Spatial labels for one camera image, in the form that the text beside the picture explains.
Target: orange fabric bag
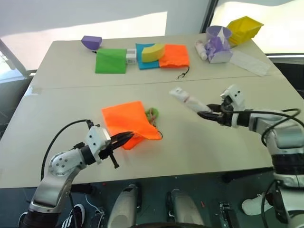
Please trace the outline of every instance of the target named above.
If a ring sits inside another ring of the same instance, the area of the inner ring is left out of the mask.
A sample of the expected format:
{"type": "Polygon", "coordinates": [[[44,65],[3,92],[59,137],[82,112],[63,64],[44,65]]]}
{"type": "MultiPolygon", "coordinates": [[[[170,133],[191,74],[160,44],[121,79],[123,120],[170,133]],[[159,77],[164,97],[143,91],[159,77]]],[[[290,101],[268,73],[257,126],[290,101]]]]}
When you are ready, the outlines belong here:
{"type": "Polygon", "coordinates": [[[149,123],[141,101],[103,108],[101,112],[111,135],[121,132],[135,133],[135,135],[123,145],[125,150],[132,149],[144,139],[162,139],[157,129],[149,123]]]}
{"type": "Polygon", "coordinates": [[[181,68],[189,66],[186,45],[166,44],[165,54],[159,60],[160,68],[181,68]]]}

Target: green fabric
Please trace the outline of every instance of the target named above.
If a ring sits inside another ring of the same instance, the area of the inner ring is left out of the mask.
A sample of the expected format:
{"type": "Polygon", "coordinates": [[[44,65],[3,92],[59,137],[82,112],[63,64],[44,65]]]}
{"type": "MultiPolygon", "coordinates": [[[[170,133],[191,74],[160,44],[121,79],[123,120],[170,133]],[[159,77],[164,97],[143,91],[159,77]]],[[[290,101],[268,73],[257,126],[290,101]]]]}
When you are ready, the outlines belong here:
{"type": "Polygon", "coordinates": [[[99,49],[96,54],[95,73],[125,74],[126,49],[99,49]]]}

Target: gray floor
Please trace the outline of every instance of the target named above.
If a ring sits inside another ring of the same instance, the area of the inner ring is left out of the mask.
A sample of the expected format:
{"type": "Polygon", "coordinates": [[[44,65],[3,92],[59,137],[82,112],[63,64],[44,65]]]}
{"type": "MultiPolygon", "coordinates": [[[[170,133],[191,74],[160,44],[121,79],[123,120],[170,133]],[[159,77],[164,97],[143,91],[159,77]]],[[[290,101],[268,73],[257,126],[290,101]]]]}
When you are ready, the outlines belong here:
{"type": "MultiPolygon", "coordinates": [[[[158,177],[137,180],[123,180],[94,183],[96,191],[88,199],[96,206],[103,206],[108,214],[113,207],[120,191],[130,183],[139,182],[142,185],[143,202],[142,210],[137,214],[137,224],[148,222],[165,222],[165,194],[179,188],[189,193],[196,203],[207,226],[218,227],[218,201],[226,201],[236,210],[240,227],[258,228],[263,227],[260,216],[247,216],[240,209],[240,203],[247,198],[254,198],[267,188],[272,180],[271,173],[252,175],[234,180],[229,184],[221,181],[221,173],[183,175],[171,177],[158,177]]],[[[26,198],[31,199],[34,189],[1,189],[0,190],[0,228],[12,228],[17,226],[19,215],[24,212],[28,203],[26,198]]],[[[91,216],[95,209],[85,201],[85,196],[73,193],[74,203],[81,203],[86,209],[85,228],[90,227],[91,216]]],[[[70,212],[67,203],[60,217],[63,221],[70,212]]],[[[266,212],[269,227],[284,228],[285,225],[275,219],[274,210],[266,212]]]]}

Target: black cable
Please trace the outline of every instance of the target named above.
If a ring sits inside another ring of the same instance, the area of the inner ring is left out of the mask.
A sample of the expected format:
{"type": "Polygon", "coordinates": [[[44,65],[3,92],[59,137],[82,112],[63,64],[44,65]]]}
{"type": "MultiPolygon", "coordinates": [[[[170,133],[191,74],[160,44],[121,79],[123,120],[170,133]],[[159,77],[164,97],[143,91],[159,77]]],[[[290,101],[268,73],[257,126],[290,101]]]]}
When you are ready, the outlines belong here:
{"type": "MultiPolygon", "coordinates": [[[[298,109],[298,108],[286,109],[286,110],[282,111],[282,112],[297,111],[293,115],[287,115],[287,114],[284,114],[284,113],[276,113],[276,112],[268,112],[268,111],[253,111],[253,110],[230,111],[230,110],[225,109],[223,106],[221,106],[221,111],[224,112],[224,113],[232,113],[232,114],[252,114],[252,113],[255,113],[255,114],[271,114],[271,115],[279,115],[279,116],[287,117],[286,119],[281,120],[281,121],[275,123],[274,125],[270,126],[269,127],[270,129],[267,128],[265,131],[268,131],[268,132],[270,130],[272,130],[274,127],[278,126],[279,124],[281,124],[281,123],[283,123],[283,122],[285,122],[287,120],[290,120],[290,119],[298,122],[304,128],[304,123],[301,120],[295,118],[295,116],[297,116],[297,115],[299,115],[301,113],[301,110],[298,109]]],[[[265,131],[263,132],[262,137],[261,137],[261,140],[262,140],[262,143],[263,143],[264,146],[266,146],[266,142],[264,141],[264,137],[266,135],[266,134],[264,134],[265,131]]]]}
{"type": "Polygon", "coordinates": [[[263,197],[262,197],[262,205],[261,205],[261,216],[262,216],[262,221],[263,221],[263,224],[264,224],[264,227],[265,228],[268,228],[268,224],[267,224],[267,221],[266,221],[266,217],[265,217],[265,200],[266,200],[266,194],[269,192],[269,190],[271,189],[272,185],[275,183],[275,180],[272,181],[270,183],[270,185],[268,186],[266,192],[264,193],[263,197]]]}
{"type": "Polygon", "coordinates": [[[52,148],[52,146],[53,146],[55,140],[57,139],[57,137],[58,137],[66,128],[68,128],[69,126],[74,125],[74,124],[77,124],[77,123],[80,123],[80,122],[87,122],[87,121],[89,121],[89,120],[77,120],[77,121],[71,122],[71,123],[69,123],[68,125],[64,126],[64,127],[55,135],[55,137],[54,137],[53,140],[51,141],[51,143],[50,143],[50,145],[48,146],[47,151],[46,151],[46,153],[45,153],[45,155],[44,155],[43,162],[42,162],[42,166],[41,166],[41,176],[40,176],[40,180],[42,180],[43,177],[44,177],[44,167],[45,167],[45,165],[46,165],[48,153],[49,153],[49,151],[51,150],[51,148],[52,148]]]}
{"type": "Polygon", "coordinates": [[[189,70],[190,70],[190,66],[188,67],[188,70],[185,72],[185,73],[182,73],[181,75],[178,75],[178,77],[177,77],[177,80],[180,78],[180,77],[185,77],[185,75],[189,72],[189,70]]]}
{"type": "Polygon", "coordinates": [[[70,198],[70,204],[71,204],[72,211],[73,211],[73,217],[74,217],[74,222],[75,222],[75,228],[80,228],[80,226],[78,226],[77,219],[76,219],[76,213],[75,213],[75,209],[74,209],[74,202],[73,202],[72,194],[70,193],[68,196],[69,196],[69,198],[70,198]]]}

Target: table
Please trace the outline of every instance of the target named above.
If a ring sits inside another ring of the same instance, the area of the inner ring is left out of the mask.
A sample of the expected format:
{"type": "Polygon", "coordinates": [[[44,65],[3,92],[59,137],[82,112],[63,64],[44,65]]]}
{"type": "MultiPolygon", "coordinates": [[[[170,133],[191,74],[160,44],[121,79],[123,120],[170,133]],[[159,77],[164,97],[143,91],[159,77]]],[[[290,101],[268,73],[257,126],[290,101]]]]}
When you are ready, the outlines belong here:
{"type": "MultiPolygon", "coordinates": [[[[244,91],[248,108],[304,110],[302,98],[283,75],[43,89],[22,98],[0,141],[0,188],[37,186],[45,150],[58,130],[83,118],[104,125],[101,108],[134,100],[159,109],[163,140],[144,141],[131,151],[118,149],[118,169],[104,160],[81,171],[74,183],[269,167],[271,158],[258,134],[201,119],[168,94],[180,86],[206,104],[220,103],[219,95],[233,83],[244,91]]],[[[87,131],[86,124],[64,131],[48,161],[84,140],[87,131]]]]}
{"type": "MultiPolygon", "coordinates": [[[[135,43],[176,43],[187,45],[190,70],[184,81],[256,77],[255,74],[233,64],[209,64],[197,54],[194,42],[205,40],[205,34],[187,36],[164,36],[147,38],[105,39],[102,48],[135,48],[135,43]]],[[[246,42],[233,50],[239,50],[271,65],[269,75],[282,75],[275,65],[253,41],[246,42]]],[[[55,41],[49,48],[31,85],[37,88],[71,88],[84,86],[117,86],[147,83],[174,82],[186,69],[139,70],[136,65],[128,65],[125,74],[95,74],[95,53],[80,41],[55,41]]]]}

